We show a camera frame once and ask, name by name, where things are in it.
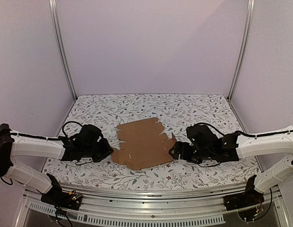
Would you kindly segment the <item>brown cardboard box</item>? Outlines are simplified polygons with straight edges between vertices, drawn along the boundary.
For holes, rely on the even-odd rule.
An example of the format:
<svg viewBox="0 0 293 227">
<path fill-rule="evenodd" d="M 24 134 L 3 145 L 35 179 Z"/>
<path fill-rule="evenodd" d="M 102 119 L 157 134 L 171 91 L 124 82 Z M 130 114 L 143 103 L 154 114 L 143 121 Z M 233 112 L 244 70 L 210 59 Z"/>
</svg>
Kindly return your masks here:
<svg viewBox="0 0 293 227">
<path fill-rule="evenodd" d="M 120 149 L 114 149 L 113 162 L 141 170 L 173 161 L 169 150 L 177 140 L 163 132 L 157 117 L 120 124 L 117 129 Z"/>
</svg>

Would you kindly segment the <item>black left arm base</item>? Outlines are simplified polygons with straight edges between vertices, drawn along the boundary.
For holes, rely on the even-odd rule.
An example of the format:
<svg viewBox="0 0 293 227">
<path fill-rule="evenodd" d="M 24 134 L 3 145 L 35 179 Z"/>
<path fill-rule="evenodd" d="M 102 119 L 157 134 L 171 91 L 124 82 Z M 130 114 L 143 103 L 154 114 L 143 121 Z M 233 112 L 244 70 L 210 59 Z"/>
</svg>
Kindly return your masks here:
<svg viewBox="0 0 293 227">
<path fill-rule="evenodd" d="M 54 205 L 60 208 L 79 210 L 83 195 L 75 190 L 63 192 L 52 188 L 49 192 L 43 193 L 41 202 Z"/>
</svg>

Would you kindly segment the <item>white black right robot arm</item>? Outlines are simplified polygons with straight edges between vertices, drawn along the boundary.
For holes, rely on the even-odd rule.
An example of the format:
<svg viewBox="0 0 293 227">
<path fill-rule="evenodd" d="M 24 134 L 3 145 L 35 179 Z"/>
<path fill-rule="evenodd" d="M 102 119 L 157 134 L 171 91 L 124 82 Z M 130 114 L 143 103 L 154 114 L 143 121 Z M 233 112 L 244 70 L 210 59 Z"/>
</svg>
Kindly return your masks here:
<svg viewBox="0 0 293 227">
<path fill-rule="evenodd" d="M 247 134 L 235 131 L 218 137 L 208 123 L 197 123 L 186 129 L 189 142 L 177 141 L 169 150 L 173 159 L 195 164 L 203 161 L 225 163 L 248 157 L 284 153 L 285 156 L 268 170 L 248 179 L 240 195 L 243 206 L 250 206 L 272 186 L 293 175 L 293 125 L 277 131 Z"/>
</svg>

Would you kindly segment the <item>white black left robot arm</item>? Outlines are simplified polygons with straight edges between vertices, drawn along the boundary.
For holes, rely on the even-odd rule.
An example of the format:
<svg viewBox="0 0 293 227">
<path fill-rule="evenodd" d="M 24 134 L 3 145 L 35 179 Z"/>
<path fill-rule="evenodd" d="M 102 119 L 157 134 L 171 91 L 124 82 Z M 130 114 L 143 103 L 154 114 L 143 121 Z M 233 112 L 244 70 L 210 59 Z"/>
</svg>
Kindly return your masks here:
<svg viewBox="0 0 293 227">
<path fill-rule="evenodd" d="M 8 124 L 0 125 L 0 177 L 9 178 L 32 187 L 54 205 L 62 205 L 65 195 L 57 180 L 30 166 L 17 162 L 15 157 L 46 157 L 60 161 L 80 161 L 91 158 L 100 162 L 113 153 L 102 131 L 94 125 L 82 125 L 79 133 L 68 137 L 43 137 L 13 131 Z"/>
</svg>

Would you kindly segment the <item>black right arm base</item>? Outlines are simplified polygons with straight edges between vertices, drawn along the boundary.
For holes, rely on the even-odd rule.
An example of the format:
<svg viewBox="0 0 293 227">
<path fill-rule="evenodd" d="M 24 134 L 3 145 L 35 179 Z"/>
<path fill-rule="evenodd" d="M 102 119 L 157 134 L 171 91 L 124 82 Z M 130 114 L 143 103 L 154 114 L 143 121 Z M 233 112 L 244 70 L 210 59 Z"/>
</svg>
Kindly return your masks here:
<svg viewBox="0 0 293 227">
<path fill-rule="evenodd" d="M 241 192 L 223 197 L 223 204 L 227 211 L 237 210 L 264 202 L 264 196 L 258 192 Z"/>
</svg>

